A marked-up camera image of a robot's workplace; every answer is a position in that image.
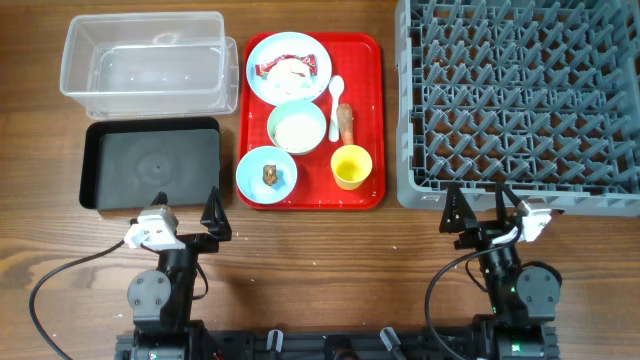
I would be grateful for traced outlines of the small light blue bowl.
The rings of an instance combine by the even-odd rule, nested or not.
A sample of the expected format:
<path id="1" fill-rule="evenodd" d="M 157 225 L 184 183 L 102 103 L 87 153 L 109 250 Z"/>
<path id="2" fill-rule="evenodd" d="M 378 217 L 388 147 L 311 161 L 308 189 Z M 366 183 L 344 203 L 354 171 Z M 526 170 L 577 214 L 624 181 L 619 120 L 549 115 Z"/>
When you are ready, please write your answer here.
<path id="1" fill-rule="evenodd" d="M 276 165 L 278 182 L 267 186 L 263 180 L 263 167 Z M 297 165 L 286 151 L 274 146 L 261 146 L 249 151 L 238 163 L 236 183 L 240 193 L 248 200 L 271 205 L 284 200 L 296 186 Z"/>

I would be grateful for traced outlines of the yellow cup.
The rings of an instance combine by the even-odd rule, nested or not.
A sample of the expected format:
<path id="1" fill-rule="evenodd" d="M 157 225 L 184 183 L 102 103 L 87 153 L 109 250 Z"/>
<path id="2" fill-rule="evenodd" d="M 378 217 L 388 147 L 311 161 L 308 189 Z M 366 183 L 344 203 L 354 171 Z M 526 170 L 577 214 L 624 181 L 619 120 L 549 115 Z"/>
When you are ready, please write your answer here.
<path id="1" fill-rule="evenodd" d="M 343 145 L 332 155 L 331 171 L 336 184 L 343 190 L 357 189 L 371 174 L 373 160 L 369 152 L 358 145 Z"/>

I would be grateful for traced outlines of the brown food scrap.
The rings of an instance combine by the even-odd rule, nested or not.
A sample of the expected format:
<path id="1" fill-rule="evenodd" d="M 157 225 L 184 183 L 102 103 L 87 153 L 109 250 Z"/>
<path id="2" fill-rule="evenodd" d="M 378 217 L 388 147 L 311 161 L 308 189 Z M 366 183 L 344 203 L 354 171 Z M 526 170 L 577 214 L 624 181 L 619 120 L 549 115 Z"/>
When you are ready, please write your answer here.
<path id="1" fill-rule="evenodd" d="M 275 185 L 278 182 L 277 166 L 265 165 L 262 180 L 267 186 Z"/>

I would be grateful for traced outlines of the green bowl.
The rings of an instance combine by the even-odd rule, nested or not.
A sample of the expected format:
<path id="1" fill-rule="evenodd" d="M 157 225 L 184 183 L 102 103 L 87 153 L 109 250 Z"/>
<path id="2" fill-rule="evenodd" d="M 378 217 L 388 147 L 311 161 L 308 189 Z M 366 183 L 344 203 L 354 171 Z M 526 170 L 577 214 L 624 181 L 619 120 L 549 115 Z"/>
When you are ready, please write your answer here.
<path id="1" fill-rule="evenodd" d="M 301 153 L 293 153 L 284 150 L 280 147 L 274 139 L 275 126 L 285 117 L 297 114 L 305 114 L 313 117 L 316 122 L 322 127 L 322 135 L 319 137 L 318 142 L 307 151 Z M 284 151 L 292 155 L 304 155 L 314 150 L 324 139 L 327 131 L 327 120 L 322 110 L 314 103 L 306 100 L 295 100 L 282 103 L 274 108 L 267 120 L 267 134 L 272 143 Z"/>

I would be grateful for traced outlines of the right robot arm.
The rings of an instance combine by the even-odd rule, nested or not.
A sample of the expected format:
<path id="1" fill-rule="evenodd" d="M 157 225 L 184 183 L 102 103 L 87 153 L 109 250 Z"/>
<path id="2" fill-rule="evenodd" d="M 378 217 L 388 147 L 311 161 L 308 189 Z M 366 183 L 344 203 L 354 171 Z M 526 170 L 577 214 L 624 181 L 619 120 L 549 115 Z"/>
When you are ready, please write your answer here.
<path id="1" fill-rule="evenodd" d="M 558 359 L 556 330 L 548 324 L 556 317 L 562 276 L 542 261 L 522 262 L 516 250 L 541 235 L 552 210 L 541 200 L 519 198 L 502 183 L 495 185 L 495 205 L 496 218 L 480 221 L 460 186 L 448 188 L 439 231 L 456 234 L 454 247 L 471 252 L 441 269 L 428 290 L 448 270 L 476 259 L 492 312 L 476 315 L 459 342 L 430 331 L 454 359 Z"/>

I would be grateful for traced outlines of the red candy wrapper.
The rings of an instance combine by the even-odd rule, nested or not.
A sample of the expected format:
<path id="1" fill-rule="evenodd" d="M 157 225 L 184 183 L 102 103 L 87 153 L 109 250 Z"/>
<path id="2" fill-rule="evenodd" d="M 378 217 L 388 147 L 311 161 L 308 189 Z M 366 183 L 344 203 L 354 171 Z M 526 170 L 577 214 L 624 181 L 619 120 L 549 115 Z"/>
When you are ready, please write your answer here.
<path id="1" fill-rule="evenodd" d="M 281 55 L 270 62 L 258 64 L 255 66 L 255 71 L 258 76 L 264 77 L 266 76 L 273 67 L 275 67 L 278 63 L 283 62 L 285 60 L 297 60 L 305 65 L 311 75 L 317 74 L 317 61 L 316 56 L 313 54 L 309 54 L 306 56 L 297 56 L 292 54 Z"/>

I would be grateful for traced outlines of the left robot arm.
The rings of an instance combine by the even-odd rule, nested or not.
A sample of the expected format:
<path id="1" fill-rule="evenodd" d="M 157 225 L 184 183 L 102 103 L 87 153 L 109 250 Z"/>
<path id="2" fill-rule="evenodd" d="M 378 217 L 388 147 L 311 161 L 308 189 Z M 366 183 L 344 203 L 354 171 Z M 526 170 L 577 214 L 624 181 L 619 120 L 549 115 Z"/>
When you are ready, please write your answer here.
<path id="1" fill-rule="evenodd" d="M 117 339 L 116 359 L 222 359 L 222 348 L 204 322 L 191 318 L 197 277 L 204 272 L 201 254 L 216 253 L 232 237 L 220 191 L 213 187 L 200 223 L 204 233 L 177 233 L 179 221 L 160 192 L 151 206 L 132 220 L 124 241 L 158 255 L 154 270 L 138 274 L 130 283 L 127 299 L 133 310 L 134 334 Z"/>

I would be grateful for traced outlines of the white rice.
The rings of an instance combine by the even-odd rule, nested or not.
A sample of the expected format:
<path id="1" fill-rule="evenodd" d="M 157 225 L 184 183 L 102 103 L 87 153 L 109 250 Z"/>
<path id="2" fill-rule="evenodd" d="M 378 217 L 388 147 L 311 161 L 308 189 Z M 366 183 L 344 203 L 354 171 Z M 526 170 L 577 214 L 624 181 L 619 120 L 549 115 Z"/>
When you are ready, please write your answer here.
<path id="1" fill-rule="evenodd" d="M 312 148 L 322 135 L 322 127 L 305 114 L 283 118 L 274 128 L 274 139 L 284 150 L 301 153 Z"/>

